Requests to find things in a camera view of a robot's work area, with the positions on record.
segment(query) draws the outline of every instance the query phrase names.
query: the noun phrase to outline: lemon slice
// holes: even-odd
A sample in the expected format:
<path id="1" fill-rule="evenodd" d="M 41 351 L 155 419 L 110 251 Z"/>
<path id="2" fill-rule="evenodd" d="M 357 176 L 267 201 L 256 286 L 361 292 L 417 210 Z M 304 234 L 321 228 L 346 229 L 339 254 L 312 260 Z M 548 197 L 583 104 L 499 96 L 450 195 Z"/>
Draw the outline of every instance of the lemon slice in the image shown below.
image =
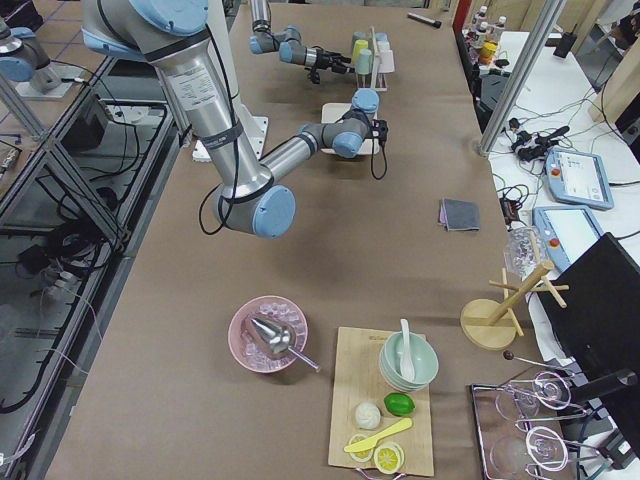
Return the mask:
<path id="1" fill-rule="evenodd" d="M 387 442 L 380 445 L 373 452 L 373 462 L 381 473 L 391 475 L 402 467 L 404 463 L 404 452 L 402 448 L 399 448 L 399 445 L 396 445 Z"/>
<path id="2" fill-rule="evenodd" d="M 349 445 L 359 442 L 360 440 L 364 440 L 365 438 L 368 438 L 368 435 L 365 435 L 364 433 L 356 433 L 349 439 Z M 373 448 L 365 450 L 364 452 L 352 452 L 349 453 L 349 455 L 351 456 L 351 458 L 353 458 L 354 461 L 358 463 L 365 463 L 371 460 L 371 457 L 373 456 Z"/>

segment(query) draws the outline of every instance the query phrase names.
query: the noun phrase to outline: white bottle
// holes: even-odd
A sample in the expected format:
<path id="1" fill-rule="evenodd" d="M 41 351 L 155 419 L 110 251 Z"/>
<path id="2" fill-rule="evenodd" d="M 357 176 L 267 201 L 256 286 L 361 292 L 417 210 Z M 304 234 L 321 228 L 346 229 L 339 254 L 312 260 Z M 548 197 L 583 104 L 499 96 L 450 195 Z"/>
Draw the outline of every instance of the white bottle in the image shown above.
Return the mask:
<path id="1" fill-rule="evenodd" d="M 482 22 L 480 26 L 476 28 L 476 34 L 474 35 L 473 42 L 471 43 L 472 48 L 480 50 L 484 46 L 484 42 L 487 41 L 488 29 L 489 24 L 487 22 Z"/>
<path id="2" fill-rule="evenodd" d="M 502 37 L 502 34 L 504 33 L 506 27 L 505 24 L 507 23 L 507 17 L 505 17 L 504 15 L 501 16 L 500 18 L 498 18 L 498 21 L 492 25 L 491 27 L 491 41 L 493 43 L 500 43 L 500 38 Z"/>
<path id="3" fill-rule="evenodd" d="M 473 16 L 471 19 L 471 30 L 477 25 L 480 25 L 487 18 L 487 6 L 483 5 L 480 7 L 480 10 Z"/>

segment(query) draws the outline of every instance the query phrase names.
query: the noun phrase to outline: white table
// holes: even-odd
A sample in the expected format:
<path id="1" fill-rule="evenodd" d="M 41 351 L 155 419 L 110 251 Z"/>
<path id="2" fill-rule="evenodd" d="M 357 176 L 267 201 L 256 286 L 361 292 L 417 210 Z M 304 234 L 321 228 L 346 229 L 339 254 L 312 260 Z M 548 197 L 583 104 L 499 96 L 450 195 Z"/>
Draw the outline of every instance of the white table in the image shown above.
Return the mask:
<path id="1" fill-rule="evenodd" d="M 500 52 L 501 58 L 508 58 L 511 71 L 516 64 L 518 55 L 527 39 L 527 32 L 505 32 L 502 36 Z M 519 119 L 536 117 L 536 114 L 557 112 L 564 106 L 578 102 L 587 97 L 594 101 L 596 94 L 591 88 L 586 76 L 582 72 L 573 54 L 562 59 L 553 56 L 554 48 L 543 48 L 540 56 L 526 81 L 516 107 L 511 112 L 511 117 Z M 640 180 L 640 165 L 633 156 L 629 147 L 614 133 L 606 123 L 597 124 L 589 113 L 589 102 L 568 108 L 561 113 L 556 113 L 544 118 L 535 118 L 526 121 L 523 125 L 529 133 L 542 130 L 555 130 L 564 125 L 569 125 L 571 130 L 567 137 L 571 139 L 573 147 L 579 151 L 593 152 L 602 157 L 605 170 L 610 183 L 626 183 Z M 535 193 L 538 179 L 519 167 L 517 157 L 511 153 L 511 140 L 506 135 L 498 137 L 498 141 L 491 154 L 489 162 L 493 173 L 502 177 L 507 186 L 525 184 L 532 193 Z M 536 172 L 540 172 L 542 162 L 536 162 Z M 496 188 L 502 188 L 502 181 L 495 178 Z M 600 226 L 605 231 L 615 236 L 623 236 L 640 230 L 640 184 L 629 187 L 612 188 L 615 206 L 612 210 L 593 210 Z M 534 206 L 559 205 L 551 197 L 546 181 L 537 196 L 531 196 L 524 203 L 520 211 L 523 220 L 531 224 L 530 211 Z M 640 235 L 621 241 L 623 247 L 634 260 L 640 263 Z M 529 312 L 536 329 L 536 337 L 540 352 L 545 360 L 562 358 L 560 346 L 555 341 L 549 319 L 538 301 L 537 295 L 532 295 L 529 302 Z M 606 434 L 594 435 L 587 443 L 596 445 L 606 437 Z M 589 473 L 593 473 L 599 466 L 599 462 L 585 462 Z M 640 478 L 640 461 L 637 459 L 625 470 L 605 471 L 600 477 L 603 480 L 622 480 Z"/>

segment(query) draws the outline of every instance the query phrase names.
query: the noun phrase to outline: round wooden base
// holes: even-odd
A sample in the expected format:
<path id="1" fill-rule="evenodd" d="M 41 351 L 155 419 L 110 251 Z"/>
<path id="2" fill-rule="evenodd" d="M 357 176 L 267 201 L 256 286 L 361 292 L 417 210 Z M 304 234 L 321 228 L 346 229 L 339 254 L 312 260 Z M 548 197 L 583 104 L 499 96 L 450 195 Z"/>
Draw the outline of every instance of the round wooden base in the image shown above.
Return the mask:
<path id="1" fill-rule="evenodd" d="M 481 298 L 467 303 L 462 309 L 462 331 L 477 346 L 503 350 L 516 338 L 516 329 L 506 315 L 495 325 L 489 325 L 489 317 L 499 306 L 498 302 Z"/>

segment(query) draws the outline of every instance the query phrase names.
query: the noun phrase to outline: knife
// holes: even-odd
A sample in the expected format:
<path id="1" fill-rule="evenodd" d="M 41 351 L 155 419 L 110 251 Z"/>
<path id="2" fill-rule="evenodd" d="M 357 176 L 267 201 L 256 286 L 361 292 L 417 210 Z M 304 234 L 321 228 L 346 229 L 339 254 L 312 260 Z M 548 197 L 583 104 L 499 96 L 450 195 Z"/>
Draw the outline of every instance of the knife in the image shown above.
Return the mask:
<path id="1" fill-rule="evenodd" d="M 347 453 L 358 453 L 364 452 L 365 450 L 371 450 L 376 446 L 378 440 L 407 430 L 412 426 L 413 420 L 411 420 L 410 418 L 403 418 L 402 420 L 397 421 L 390 427 L 385 428 L 375 435 L 371 435 L 369 438 L 365 438 L 364 440 L 360 440 L 359 442 L 347 445 L 346 447 L 344 447 L 344 451 Z"/>

